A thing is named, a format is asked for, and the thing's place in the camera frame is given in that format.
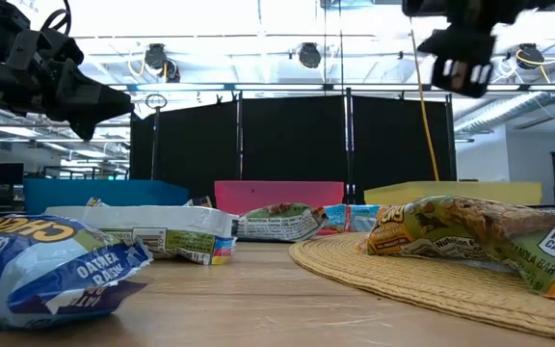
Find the wooden table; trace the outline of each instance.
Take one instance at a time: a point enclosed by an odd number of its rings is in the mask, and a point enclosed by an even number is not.
[[[528,346],[555,340],[395,302],[313,275],[288,245],[237,245],[221,266],[155,261],[116,314],[0,346]]]

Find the black curtain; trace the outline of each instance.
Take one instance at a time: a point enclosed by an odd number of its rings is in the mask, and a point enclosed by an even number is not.
[[[243,101],[243,179],[347,181],[341,96]]]
[[[130,135],[130,179],[151,179],[153,123],[155,116],[144,120],[133,116]]]
[[[132,178],[150,178],[152,129],[153,117],[132,125]],[[215,205],[214,182],[238,179],[236,102],[163,112],[158,129],[156,178]]]
[[[440,180],[456,180],[451,112],[425,103]],[[363,191],[409,181],[434,180],[420,101],[353,96],[354,184]]]

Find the blue bin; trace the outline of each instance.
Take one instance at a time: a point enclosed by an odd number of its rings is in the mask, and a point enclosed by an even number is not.
[[[28,178],[24,182],[25,211],[43,213],[52,206],[84,206],[91,197],[112,206],[180,206],[188,190],[162,181]]]

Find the computer monitor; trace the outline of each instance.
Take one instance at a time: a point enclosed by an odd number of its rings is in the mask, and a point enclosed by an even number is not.
[[[0,164],[0,185],[3,184],[22,184],[23,183],[22,163],[3,163]]]

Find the pink bin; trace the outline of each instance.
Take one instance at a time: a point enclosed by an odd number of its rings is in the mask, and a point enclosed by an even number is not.
[[[310,207],[342,203],[343,182],[216,181],[218,208],[242,215],[275,203],[300,202]]]

